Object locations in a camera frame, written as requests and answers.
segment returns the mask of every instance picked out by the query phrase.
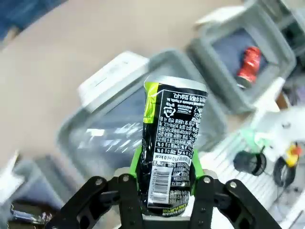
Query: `can lid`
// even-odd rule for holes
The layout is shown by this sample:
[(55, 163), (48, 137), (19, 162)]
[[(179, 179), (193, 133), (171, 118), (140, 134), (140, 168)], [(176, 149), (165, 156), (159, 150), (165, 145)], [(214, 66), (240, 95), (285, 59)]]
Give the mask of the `can lid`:
[(178, 88), (190, 88), (190, 89), (207, 92), (206, 86), (203, 83), (200, 83), (200, 82), (197, 82), (194, 80), (167, 76), (167, 75), (158, 75), (158, 76), (150, 75), (147, 77), (145, 82), (162, 83), (162, 84), (175, 86)]

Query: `energy drink can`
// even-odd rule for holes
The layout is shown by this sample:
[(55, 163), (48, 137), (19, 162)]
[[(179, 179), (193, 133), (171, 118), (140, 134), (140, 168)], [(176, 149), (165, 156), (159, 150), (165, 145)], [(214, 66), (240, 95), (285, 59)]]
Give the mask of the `energy drink can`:
[(190, 195), (190, 168), (203, 106), (204, 84), (171, 76), (149, 77), (138, 183), (145, 214), (178, 216)]

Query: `lime green label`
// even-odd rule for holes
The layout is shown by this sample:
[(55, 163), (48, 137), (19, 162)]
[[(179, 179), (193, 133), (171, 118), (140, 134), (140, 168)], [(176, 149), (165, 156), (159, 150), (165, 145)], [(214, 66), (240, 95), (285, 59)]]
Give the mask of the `lime green label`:
[(147, 93), (144, 118), (143, 118), (144, 123), (153, 123), (154, 113), (156, 110), (158, 87), (159, 87), (159, 83), (147, 82), (144, 84), (144, 88)]

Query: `red can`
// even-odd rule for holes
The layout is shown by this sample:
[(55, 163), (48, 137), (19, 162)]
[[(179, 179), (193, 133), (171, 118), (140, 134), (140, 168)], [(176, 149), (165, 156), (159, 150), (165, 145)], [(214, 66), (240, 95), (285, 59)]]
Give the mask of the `red can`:
[(259, 70), (261, 51), (255, 46), (249, 47), (244, 52), (244, 65), (237, 76), (238, 86), (249, 88), (256, 81), (256, 74)]

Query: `gray container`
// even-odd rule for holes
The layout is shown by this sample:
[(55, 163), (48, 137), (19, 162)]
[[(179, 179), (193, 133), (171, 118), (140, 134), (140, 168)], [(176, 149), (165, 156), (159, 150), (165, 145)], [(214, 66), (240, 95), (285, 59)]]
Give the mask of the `gray container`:
[[(175, 76), (206, 84), (187, 56), (176, 50), (152, 57), (143, 68), (145, 74), (139, 74), (137, 80), (116, 92), (93, 113), (81, 108), (61, 127), (58, 134), (61, 151), (85, 179), (92, 176), (110, 179), (116, 169), (130, 166), (134, 151), (142, 142), (143, 83), (148, 75)], [(226, 133), (225, 115), (212, 92), (208, 92), (196, 146), (206, 150)]]
[(34, 162), (21, 160), (14, 168), (14, 173), (25, 178), (25, 182), (16, 192), (0, 206), (0, 229), (6, 228), (10, 218), (10, 205), (14, 200), (44, 203), (54, 209), (60, 209), (76, 192), (61, 177), (50, 158), (42, 158)]
[[(261, 64), (255, 84), (242, 90), (235, 78), (249, 46), (259, 47)], [(254, 102), (272, 82), (285, 79), (295, 67), (287, 41), (263, 8), (252, 2), (228, 21), (203, 26), (188, 52), (211, 90), (233, 113), (254, 109)]]

